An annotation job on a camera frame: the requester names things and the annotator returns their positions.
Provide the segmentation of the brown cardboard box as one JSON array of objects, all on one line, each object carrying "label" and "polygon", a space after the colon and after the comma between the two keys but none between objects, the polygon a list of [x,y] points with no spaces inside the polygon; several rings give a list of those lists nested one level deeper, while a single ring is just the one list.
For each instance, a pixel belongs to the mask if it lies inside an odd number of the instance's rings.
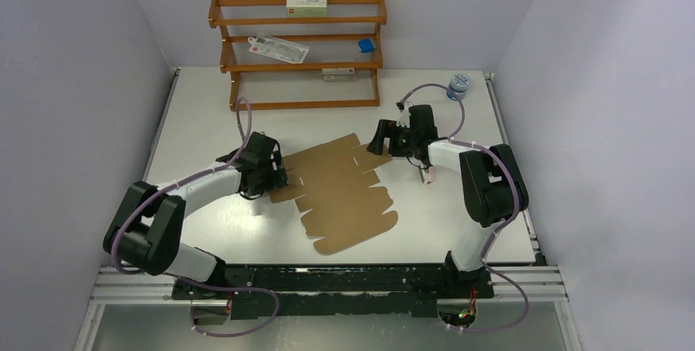
[{"label": "brown cardboard box", "polygon": [[333,255],[391,230],[398,213],[376,169],[391,162],[373,154],[356,134],[284,158],[288,186],[270,193],[272,203],[292,201],[315,251]]}]

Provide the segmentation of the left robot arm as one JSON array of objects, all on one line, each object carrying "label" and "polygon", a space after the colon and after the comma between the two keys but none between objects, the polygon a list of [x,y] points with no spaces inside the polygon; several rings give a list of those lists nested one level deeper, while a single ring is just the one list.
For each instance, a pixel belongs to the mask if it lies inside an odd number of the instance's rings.
[{"label": "left robot arm", "polygon": [[204,297],[216,298],[228,284],[225,261],[182,243],[185,219],[220,198],[253,200],[287,185],[279,141],[252,132],[242,147],[180,181],[132,184],[107,229],[103,249],[114,261],[132,265],[134,273],[183,277]]}]

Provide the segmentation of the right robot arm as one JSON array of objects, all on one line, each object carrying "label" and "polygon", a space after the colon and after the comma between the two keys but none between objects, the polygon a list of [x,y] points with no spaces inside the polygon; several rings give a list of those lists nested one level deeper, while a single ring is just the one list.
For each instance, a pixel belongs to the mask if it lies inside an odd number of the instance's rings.
[{"label": "right robot arm", "polygon": [[462,238],[447,252],[442,284],[461,297],[488,269],[497,237],[529,205],[529,195],[511,147],[483,146],[439,135],[429,105],[400,106],[399,120],[379,120],[367,145],[374,155],[417,160],[422,171],[444,168],[461,177],[469,220]]}]

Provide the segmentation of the grey box lower shelf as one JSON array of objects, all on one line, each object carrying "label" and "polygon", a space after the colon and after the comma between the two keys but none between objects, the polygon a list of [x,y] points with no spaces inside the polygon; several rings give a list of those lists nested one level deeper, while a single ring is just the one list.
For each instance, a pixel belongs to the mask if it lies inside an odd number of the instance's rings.
[{"label": "grey box lower shelf", "polygon": [[321,70],[322,79],[326,82],[348,82],[357,79],[354,68],[324,68]]}]

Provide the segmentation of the white green box top shelf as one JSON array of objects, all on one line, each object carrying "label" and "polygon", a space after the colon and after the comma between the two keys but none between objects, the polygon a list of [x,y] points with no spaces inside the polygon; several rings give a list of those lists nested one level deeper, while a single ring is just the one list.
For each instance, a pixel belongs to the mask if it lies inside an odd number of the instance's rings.
[{"label": "white green box top shelf", "polygon": [[286,14],[290,18],[327,17],[328,0],[286,0]]}]

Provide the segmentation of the small pink white stapler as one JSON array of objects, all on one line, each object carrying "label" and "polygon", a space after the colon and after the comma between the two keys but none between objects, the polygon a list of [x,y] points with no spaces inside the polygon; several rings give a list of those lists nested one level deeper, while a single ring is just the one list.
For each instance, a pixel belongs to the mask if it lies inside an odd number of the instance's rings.
[{"label": "small pink white stapler", "polygon": [[430,185],[436,180],[436,168],[434,166],[420,168],[418,170],[420,182],[423,185]]}]

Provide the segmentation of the blue white round jar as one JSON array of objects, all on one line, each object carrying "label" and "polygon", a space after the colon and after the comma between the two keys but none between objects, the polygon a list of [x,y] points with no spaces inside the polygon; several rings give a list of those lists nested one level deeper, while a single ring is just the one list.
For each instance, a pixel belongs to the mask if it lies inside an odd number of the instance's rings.
[{"label": "blue white round jar", "polygon": [[470,85],[471,79],[467,74],[453,74],[448,84],[447,96],[454,101],[462,100]]}]

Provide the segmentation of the small blue object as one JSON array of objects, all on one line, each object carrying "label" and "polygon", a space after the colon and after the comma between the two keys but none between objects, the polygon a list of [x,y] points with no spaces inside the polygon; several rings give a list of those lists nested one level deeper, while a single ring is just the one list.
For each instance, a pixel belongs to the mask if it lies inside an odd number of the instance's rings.
[{"label": "small blue object", "polygon": [[376,50],[377,45],[373,39],[361,39],[357,42],[360,53],[372,53]]}]

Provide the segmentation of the wooden three-tier shelf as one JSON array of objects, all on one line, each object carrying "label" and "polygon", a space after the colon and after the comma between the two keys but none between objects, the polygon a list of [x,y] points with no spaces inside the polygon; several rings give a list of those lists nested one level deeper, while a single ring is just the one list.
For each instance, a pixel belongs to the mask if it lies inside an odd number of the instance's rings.
[{"label": "wooden three-tier shelf", "polygon": [[[219,65],[231,79],[231,110],[241,107],[240,97],[252,110],[379,106],[385,0],[328,0],[327,12],[327,17],[290,18],[286,0],[211,0],[207,21],[220,31]],[[311,49],[302,64],[289,64],[251,53],[247,37],[255,36]],[[376,50],[360,53],[361,39],[373,39]],[[348,67],[356,70],[356,80],[323,81],[322,69]]]}]

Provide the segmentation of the flat plastic blister package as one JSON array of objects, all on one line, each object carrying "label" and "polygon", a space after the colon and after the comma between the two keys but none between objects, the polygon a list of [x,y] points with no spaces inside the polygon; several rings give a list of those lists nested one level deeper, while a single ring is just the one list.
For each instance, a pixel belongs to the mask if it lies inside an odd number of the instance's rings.
[{"label": "flat plastic blister package", "polygon": [[302,64],[311,49],[308,46],[272,36],[247,37],[247,41],[251,53],[289,64]]}]

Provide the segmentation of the black base frame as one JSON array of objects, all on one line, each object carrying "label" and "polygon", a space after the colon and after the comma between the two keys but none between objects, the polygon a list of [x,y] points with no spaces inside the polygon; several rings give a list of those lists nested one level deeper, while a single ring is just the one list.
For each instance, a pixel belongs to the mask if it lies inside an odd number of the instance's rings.
[{"label": "black base frame", "polygon": [[206,305],[228,302],[232,320],[279,316],[409,314],[439,318],[438,302],[494,296],[484,269],[460,272],[450,263],[284,266],[228,265],[211,289],[177,280],[171,297]]}]

